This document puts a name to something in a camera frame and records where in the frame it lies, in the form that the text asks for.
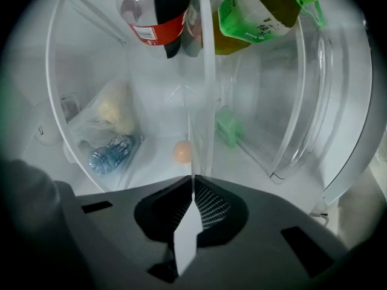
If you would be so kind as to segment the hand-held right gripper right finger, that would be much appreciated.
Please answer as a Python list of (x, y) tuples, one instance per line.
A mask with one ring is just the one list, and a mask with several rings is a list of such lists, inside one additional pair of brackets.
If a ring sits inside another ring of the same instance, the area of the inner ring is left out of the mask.
[(227, 204), (197, 237), (181, 290), (311, 290), (347, 250), (308, 214), (271, 193), (197, 176), (197, 190)]

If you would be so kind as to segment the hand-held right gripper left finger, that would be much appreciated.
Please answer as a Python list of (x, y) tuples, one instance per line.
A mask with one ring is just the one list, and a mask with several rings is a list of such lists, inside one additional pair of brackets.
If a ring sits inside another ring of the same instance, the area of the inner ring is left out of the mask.
[(192, 202), (190, 176), (76, 196), (59, 183), (60, 207), (98, 290), (176, 290), (174, 232)]

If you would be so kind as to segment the white round plate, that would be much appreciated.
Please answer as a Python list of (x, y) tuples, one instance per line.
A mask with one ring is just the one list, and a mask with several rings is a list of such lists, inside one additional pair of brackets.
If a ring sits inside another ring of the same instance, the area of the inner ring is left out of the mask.
[(188, 136), (191, 148), (188, 206), (174, 232), (174, 252), (178, 275), (183, 275), (197, 254), (197, 236), (203, 231), (199, 209), (195, 203), (195, 177), (209, 176), (212, 171), (214, 113), (210, 106), (191, 106), (188, 111)]

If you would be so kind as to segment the brown egg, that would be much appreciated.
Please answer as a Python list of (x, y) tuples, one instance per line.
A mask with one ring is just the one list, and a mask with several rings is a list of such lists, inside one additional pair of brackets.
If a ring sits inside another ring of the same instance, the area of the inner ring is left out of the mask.
[(174, 159), (182, 164), (192, 161), (192, 148), (189, 140), (181, 140), (176, 143), (173, 149)]

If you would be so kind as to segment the white refrigerator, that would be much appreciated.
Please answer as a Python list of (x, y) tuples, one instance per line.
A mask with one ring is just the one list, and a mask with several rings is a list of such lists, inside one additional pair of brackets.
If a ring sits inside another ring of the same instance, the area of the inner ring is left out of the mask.
[[(285, 36), (218, 56), (210, 18), (221, 1), (192, 0), (181, 48), (164, 59), (126, 26), (115, 0), (33, 0), (0, 59), (2, 153), (78, 195), (136, 188), (188, 175), (173, 149), (187, 140), (189, 107), (210, 106), (208, 177), (306, 212), (336, 202), (387, 129), (383, 68), (363, 12), (353, 0), (319, 0), (324, 27), (301, 13)], [(132, 155), (100, 176), (68, 123), (112, 80), (129, 83), (140, 136)], [(234, 148), (216, 127), (223, 106), (244, 126)]]

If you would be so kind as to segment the clear water bottle blue label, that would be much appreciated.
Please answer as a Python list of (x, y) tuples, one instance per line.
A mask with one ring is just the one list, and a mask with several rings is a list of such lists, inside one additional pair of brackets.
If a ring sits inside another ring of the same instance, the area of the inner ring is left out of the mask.
[(137, 140), (133, 135), (119, 135), (105, 146), (92, 151), (88, 157), (88, 165), (97, 175), (110, 174), (132, 155), (136, 144)]

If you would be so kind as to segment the green plastic container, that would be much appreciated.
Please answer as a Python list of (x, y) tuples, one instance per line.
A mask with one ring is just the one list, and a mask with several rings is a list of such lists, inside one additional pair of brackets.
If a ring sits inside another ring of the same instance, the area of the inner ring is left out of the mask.
[(223, 106), (218, 111), (216, 115), (216, 127), (230, 148), (235, 147), (244, 133), (243, 124), (227, 106)]

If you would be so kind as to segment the clear plastic bag of food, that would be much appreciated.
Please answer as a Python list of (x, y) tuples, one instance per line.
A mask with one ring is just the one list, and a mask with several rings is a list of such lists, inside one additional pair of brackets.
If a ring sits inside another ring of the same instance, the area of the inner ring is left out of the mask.
[(129, 83), (112, 80), (68, 123), (70, 134), (86, 158), (119, 135), (140, 136), (140, 123)]

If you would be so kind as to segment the green tea bottle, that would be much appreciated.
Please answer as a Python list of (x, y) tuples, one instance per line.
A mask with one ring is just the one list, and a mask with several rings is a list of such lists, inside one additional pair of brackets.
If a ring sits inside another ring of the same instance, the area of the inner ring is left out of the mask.
[(287, 34), (300, 12), (325, 26), (319, 0), (223, 0), (212, 15), (216, 55), (229, 55)]

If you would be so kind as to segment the dark cola bottle red cap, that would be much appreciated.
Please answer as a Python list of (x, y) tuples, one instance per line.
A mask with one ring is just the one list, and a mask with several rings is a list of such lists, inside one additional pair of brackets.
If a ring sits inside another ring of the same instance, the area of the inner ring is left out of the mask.
[(181, 47), (191, 0), (115, 0), (121, 18), (156, 56), (171, 59)]

